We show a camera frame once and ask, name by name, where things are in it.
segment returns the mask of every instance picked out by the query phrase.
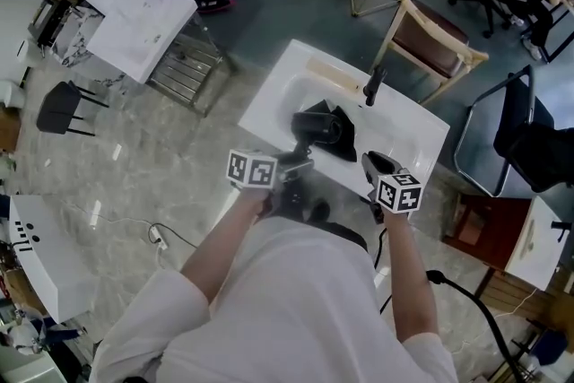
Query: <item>power plug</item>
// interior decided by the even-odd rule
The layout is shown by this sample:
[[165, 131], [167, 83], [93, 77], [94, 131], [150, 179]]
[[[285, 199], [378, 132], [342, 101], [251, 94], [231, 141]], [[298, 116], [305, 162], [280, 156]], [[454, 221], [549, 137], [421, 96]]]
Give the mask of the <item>power plug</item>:
[[152, 235], [152, 241], [154, 244], [157, 244], [161, 250], [166, 250], [168, 248], [168, 243], [161, 236], [160, 229], [158, 229], [155, 225], [150, 228], [150, 235]]

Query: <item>black stool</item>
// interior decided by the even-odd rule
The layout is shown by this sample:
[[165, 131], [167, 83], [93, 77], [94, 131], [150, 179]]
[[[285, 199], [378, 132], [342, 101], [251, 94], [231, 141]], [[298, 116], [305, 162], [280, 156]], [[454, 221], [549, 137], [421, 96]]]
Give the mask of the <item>black stool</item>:
[[66, 132], [77, 133], [78, 135], [91, 135], [77, 129], [70, 128], [72, 120], [83, 120], [82, 117], [74, 115], [78, 109], [80, 100], [88, 100], [102, 107], [109, 107], [103, 102], [84, 96], [83, 93], [95, 96], [95, 92], [85, 90], [76, 86], [72, 81], [60, 82], [44, 98], [39, 110], [36, 126], [43, 133], [54, 133], [64, 135]]

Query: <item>gray floor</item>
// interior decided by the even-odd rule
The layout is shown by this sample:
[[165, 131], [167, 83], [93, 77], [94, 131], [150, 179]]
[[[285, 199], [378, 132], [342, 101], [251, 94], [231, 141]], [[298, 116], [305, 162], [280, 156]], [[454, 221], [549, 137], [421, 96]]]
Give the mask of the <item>gray floor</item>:
[[[149, 222], [169, 225], [199, 244], [231, 191], [223, 176], [229, 149], [270, 150], [237, 126], [265, 78], [263, 69], [241, 68], [203, 119], [129, 80], [121, 88], [106, 90], [50, 59], [30, 73], [14, 155], [17, 169], [6, 181], [6, 189], [9, 194], [42, 194], [85, 264], [100, 278], [92, 311], [75, 319], [91, 339], [85, 337], [77, 344], [87, 358], [91, 343], [106, 334], [158, 266], [180, 267], [192, 252], [164, 231], [170, 247], [158, 255], [147, 237]], [[74, 127], [94, 129], [96, 137], [45, 134], [35, 126], [46, 92], [69, 79], [96, 91], [111, 106], [102, 109], [83, 101], [77, 112], [87, 122]], [[122, 149], [114, 161], [118, 144]], [[458, 187], [456, 177], [438, 166], [412, 223], [425, 265], [473, 291], [486, 266], [439, 242], [452, 230]], [[374, 257], [378, 230], [367, 206], [320, 174], [309, 177], [309, 190], [312, 196], [327, 197], [334, 210], [332, 220], [362, 234]], [[100, 218], [92, 228], [89, 221], [96, 200], [101, 201]], [[380, 264], [389, 265], [387, 244]], [[383, 284], [381, 304], [388, 288]], [[438, 286], [436, 293], [440, 334], [454, 354], [460, 381], [493, 371], [501, 357], [482, 314], [448, 287]], [[392, 326], [390, 307], [385, 319]], [[518, 338], [526, 330], [522, 318], [505, 316], [499, 322], [507, 339]]]
[[[519, 42], [519, 31], [498, 28], [491, 39], [485, 39], [486, 16], [477, 4], [457, 4], [447, 0], [421, 0], [463, 29], [471, 46], [490, 54], [490, 61], [458, 83], [447, 94], [433, 101], [429, 109], [451, 126], [440, 161], [452, 168], [453, 143], [465, 116], [465, 107], [482, 92], [535, 62]], [[225, 13], [206, 15], [214, 37], [231, 53], [263, 68], [273, 66], [291, 39], [300, 39], [342, 60], [368, 70], [391, 22], [395, 9], [374, 13], [360, 19], [350, 15], [349, 0], [238, 0]], [[574, 18], [566, 18], [551, 33], [550, 50], [574, 28]], [[537, 94], [556, 119], [557, 127], [574, 126], [574, 79], [571, 63], [574, 45], [567, 48], [550, 65], [537, 65]], [[432, 89], [432, 83], [418, 84], [422, 72], [392, 52], [384, 65], [389, 71], [387, 83], [413, 99]], [[482, 183], [493, 188], [501, 159], [492, 150], [492, 141], [500, 119], [503, 92], [486, 100], [475, 114], [467, 143], [461, 152], [461, 165]], [[505, 196], [531, 196], [529, 186], [511, 172]], [[562, 218], [573, 214], [574, 194], [557, 186], [544, 194], [545, 199]]]

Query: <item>brown chair seat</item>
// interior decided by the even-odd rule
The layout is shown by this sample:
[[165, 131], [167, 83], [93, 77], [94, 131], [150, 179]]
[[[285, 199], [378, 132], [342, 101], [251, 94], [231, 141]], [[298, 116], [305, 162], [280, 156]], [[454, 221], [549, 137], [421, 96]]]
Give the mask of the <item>brown chair seat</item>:
[[[418, 0], [412, 1], [421, 13], [432, 22], [436, 22], [445, 32], [468, 45], [469, 40], [466, 34], [452, 22], [446, 20]], [[446, 78], [454, 77], [463, 64], [457, 53], [437, 42], [410, 14], [404, 16], [393, 37], [393, 41]]]

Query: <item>wooden chair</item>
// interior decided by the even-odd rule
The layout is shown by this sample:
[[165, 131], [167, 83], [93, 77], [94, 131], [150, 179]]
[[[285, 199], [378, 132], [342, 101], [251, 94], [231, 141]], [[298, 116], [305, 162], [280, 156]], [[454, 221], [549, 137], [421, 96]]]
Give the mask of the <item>wooden chair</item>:
[[468, 37], [428, 6], [416, 0], [400, 0], [401, 5], [375, 57], [372, 74], [387, 48], [391, 48], [440, 81], [440, 87], [419, 103], [423, 106], [467, 75], [486, 53], [468, 47]]

